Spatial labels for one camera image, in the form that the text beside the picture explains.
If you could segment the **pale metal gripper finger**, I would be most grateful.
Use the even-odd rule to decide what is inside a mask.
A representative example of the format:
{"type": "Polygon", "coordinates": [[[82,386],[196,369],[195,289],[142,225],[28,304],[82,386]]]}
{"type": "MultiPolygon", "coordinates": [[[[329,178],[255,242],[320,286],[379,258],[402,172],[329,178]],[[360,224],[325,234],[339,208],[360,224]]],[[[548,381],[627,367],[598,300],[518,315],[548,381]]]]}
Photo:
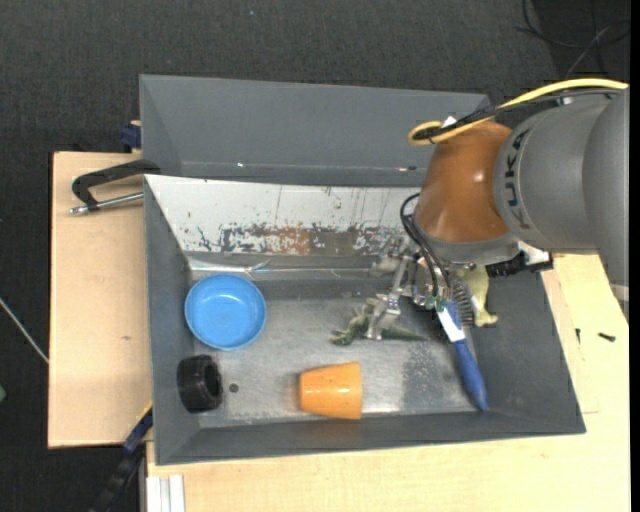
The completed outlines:
{"type": "Polygon", "coordinates": [[[381,340],[383,332],[391,328],[401,315],[398,299],[389,295],[367,299],[365,313],[368,320],[366,337],[374,340],[381,340]]]}
{"type": "Polygon", "coordinates": [[[391,247],[388,251],[379,255],[377,260],[370,267],[371,276],[382,276],[394,273],[400,266],[405,256],[412,254],[412,247],[409,245],[401,245],[391,247]]]}

